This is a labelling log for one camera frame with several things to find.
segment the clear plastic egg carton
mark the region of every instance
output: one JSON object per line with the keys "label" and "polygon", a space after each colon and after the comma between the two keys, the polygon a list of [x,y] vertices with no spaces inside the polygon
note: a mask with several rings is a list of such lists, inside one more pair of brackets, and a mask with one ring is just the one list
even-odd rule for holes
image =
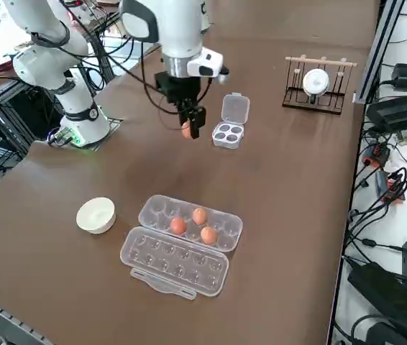
{"label": "clear plastic egg carton", "polygon": [[[192,220],[192,213],[198,207],[205,209],[208,216],[207,222],[201,226]],[[183,235],[178,236],[171,232],[170,223],[175,217],[183,218],[186,223],[186,232]],[[230,252],[235,249],[243,229],[242,220],[233,214],[163,195],[153,195],[149,198],[138,219],[141,225],[147,228],[166,232],[171,236],[184,238],[200,246],[217,249],[221,252]],[[213,245],[202,242],[201,230],[205,226],[216,229],[218,239]]]}
{"label": "clear plastic egg carton", "polygon": [[229,260],[216,250],[141,226],[129,232],[120,258],[133,267],[131,276],[159,292],[190,300],[196,292],[218,295],[229,269]]}

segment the brown table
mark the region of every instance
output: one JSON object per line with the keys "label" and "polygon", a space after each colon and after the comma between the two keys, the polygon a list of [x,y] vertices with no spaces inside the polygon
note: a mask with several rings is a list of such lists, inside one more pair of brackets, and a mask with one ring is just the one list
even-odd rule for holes
{"label": "brown table", "polygon": [[[329,18],[333,6],[343,13],[342,30],[316,19]],[[231,79],[203,101],[200,139],[165,129],[141,85],[117,78],[97,101],[124,122],[98,152],[34,143],[0,181],[0,306],[56,344],[326,341],[362,109],[354,109],[350,92],[341,116],[282,108],[284,57],[345,56],[360,64],[353,88],[377,5],[226,0],[213,9],[217,25],[206,46],[224,54]],[[303,29],[292,31],[298,25],[291,21]],[[157,54],[146,68],[149,76],[162,68]],[[211,143],[231,92],[251,100],[238,150]],[[174,116],[162,117],[177,126]],[[218,297],[190,302],[129,276],[119,251],[153,194],[242,218]],[[91,236],[77,228],[76,213],[96,196],[110,197],[118,218],[109,232]]]}

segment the brown egg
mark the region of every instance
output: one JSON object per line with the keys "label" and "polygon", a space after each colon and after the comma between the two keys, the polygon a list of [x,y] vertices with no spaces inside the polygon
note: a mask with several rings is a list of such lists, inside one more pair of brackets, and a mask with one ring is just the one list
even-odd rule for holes
{"label": "brown egg", "polygon": [[213,244],[218,239],[218,234],[215,228],[205,226],[201,231],[201,238],[204,244]]}
{"label": "brown egg", "polygon": [[206,212],[202,207],[196,208],[192,213],[192,220],[197,225],[204,225],[206,222],[207,216]]}
{"label": "brown egg", "polygon": [[170,228],[175,235],[182,235],[186,232],[186,223],[184,219],[176,217],[172,219],[170,223]]}
{"label": "brown egg", "polygon": [[191,138],[191,128],[189,128],[189,120],[186,121],[183,126],[181,126],[181,133],[183,133],[183,137],[186,139]]}

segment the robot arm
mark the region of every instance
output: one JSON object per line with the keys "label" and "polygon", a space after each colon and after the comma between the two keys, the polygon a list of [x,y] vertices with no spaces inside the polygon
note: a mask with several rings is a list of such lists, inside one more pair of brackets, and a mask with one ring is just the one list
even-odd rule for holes
{"label": "robot arm", "polygon": [[14,58],[14,69],[25,82],[55,94],[65,110],[61,130],[67,133],[66,137],[70,137],[75,146],[97,142],[109,133],[109,123],[93,101],[84,80],[64,75],[79,62],[78,59],[54,47],[57,44],[74,55],[87,55],[87,42],[70,26],[66,11],[62,12],[66,17],[59,20],[47,0],[38,2],[4,1],[12,19],[31,34],[35,43]]}
{"label": "robot arm", "polygon": [[178,109],[180,124],[188,124],[192,138],[205,124],[198,106],[200,77],[229,74],[223,55],[202,46],[209,28],[204,0],[121,0],[119,11],[126,31],[141,42],[160,43],[165,72],[155,75],[157,87]]}

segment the small egg container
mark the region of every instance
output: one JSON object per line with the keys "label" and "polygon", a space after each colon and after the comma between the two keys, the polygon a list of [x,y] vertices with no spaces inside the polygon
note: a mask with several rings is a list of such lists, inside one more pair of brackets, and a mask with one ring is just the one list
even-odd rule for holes
{"label": "small egg container", "polygon": [[221,252],[141,226],[129,232],[120,259],[133,267],[132,277],[158,292],[189,300],[197,293],[218,295],[229,269]]}
{"label": "small egg container", "polygon": [[[208,216],[207,222],[197,225],[192,220],[192,213],[196,208],[203,208]],[[186,231],[182,235],[171,232],[170,223],[175,217],[181,217],[186,223]],[[140,224],[146,228],[165,232],[171,236],[185,239],[203,247],[230,252],[235,249],[242,233],[242,220],[230,213],[202,207],[163,195],[153,195],[138,216]],[[208,245],[202,242],[201,230],[205,226],[215,228],[218,239],[215,244]]]}
{"label": "small egg container", "polygon": [[211,137],[215,146],[237,149],[244,136],[244,124],[248,120],[250,100],[240,93],[225,95],[221,118]]}

